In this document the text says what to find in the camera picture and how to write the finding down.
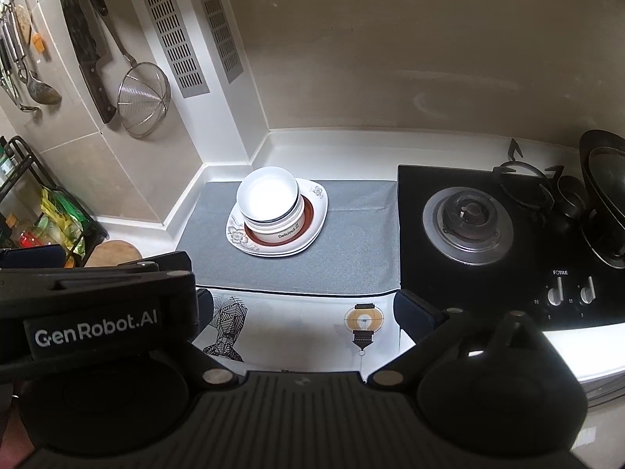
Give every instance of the plate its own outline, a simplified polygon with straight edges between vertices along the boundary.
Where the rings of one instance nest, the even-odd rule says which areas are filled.
[[[268,246],[255,243],[245,234],[245,219],[239,206],[234,205],[226,224],[226,239],[240,251],[252,256],[264,258],[283,258],[297,254],[309,247],[319,236],[327,215],[327,192],[323,186],[314,181],[297,178],[299,191],[307,198],[313,209],[312,223],[307,230],[293,241],[284,245]]]

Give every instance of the ribbed black surface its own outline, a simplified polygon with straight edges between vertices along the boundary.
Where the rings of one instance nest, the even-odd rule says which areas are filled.
[[[187,421],[151,448],[106,459],[36,452],[33,469],[582,468],[569,453],[493,460],[438,439],[406,397],[374,391],[355,372],[252,372],[242,386],[206,393]]]

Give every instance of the stack of bowls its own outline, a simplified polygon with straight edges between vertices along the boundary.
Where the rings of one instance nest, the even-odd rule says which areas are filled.
[[[261,241],[290,241],[304,226],[304,198],[298,181],[281,167],[262,167],[239,185],[236,202],[245,225]]]

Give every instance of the black glass cooktop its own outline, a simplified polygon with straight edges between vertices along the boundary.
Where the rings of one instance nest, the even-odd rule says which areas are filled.
[[[519,174],[507,175],[506,182],[515,192],[529,195],[538,186],[537,178]],[[579,228],[562,234],[537,220],[503,194],[491,172],[399,166],[398,183],[402,288],[442,310],[460,307],[478,318],[496,319],[509,310],[522,310],[544,330],[625,322],[625,270],[599,260]],[[509,215],[512,242],[500,252],[503,257],[489,255],[485,260],[494,262],[465,264],[445,255],[426,234],[427,202],[437,192],[457,187],[477,189],[494,199],[493,204],[461,199],[465,219],[479,218],[493,205]],[[499,231],[494,230],[494,238],[500,238]]]

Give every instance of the backsplash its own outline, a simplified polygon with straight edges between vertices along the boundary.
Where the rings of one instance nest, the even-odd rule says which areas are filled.
[[[105,91],[114,102],[129,65],[88,0],[80,2],[98,42]],[[138,61],[154,61],[131,1],[106,2],[126,48]],[[16,4],[31,10],[33,25],[46,44],[45,57],[30,49],[30,65],[63,100],[57,107],[44,106],[41,113],[28,114],[1,96],[0,107],[15,132],[96,215],[163,222],[201,166],[176,106],[170,105],[163,123],[143,140],[129,136],[118,116],[105,125],[80,74],[60,1],[16,0]]]
[[[625,131],[625,0],[230,0],[270,128]]]

